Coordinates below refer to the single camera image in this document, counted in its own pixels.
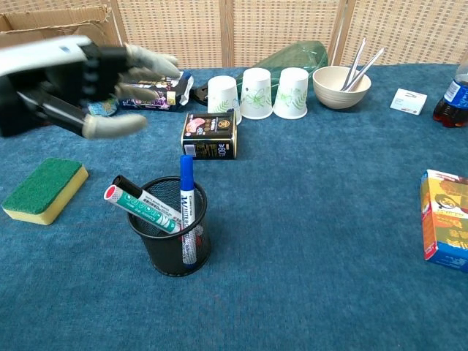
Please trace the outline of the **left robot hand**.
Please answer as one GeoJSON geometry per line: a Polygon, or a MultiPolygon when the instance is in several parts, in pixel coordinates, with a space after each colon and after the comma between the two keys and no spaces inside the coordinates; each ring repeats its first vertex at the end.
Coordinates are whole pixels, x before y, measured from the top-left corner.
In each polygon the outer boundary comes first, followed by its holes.
{"type": "Polygon", "coordinates": [[[181,76],[174,56],[138,45],[102,46],[72,35],[1,49],[1,136],[13,137],[44,124],[89,140],[134,134],[146,127],[140,114],[94,116],[88,105],[119,99],[155,99],[126,77],[181,76]]]}

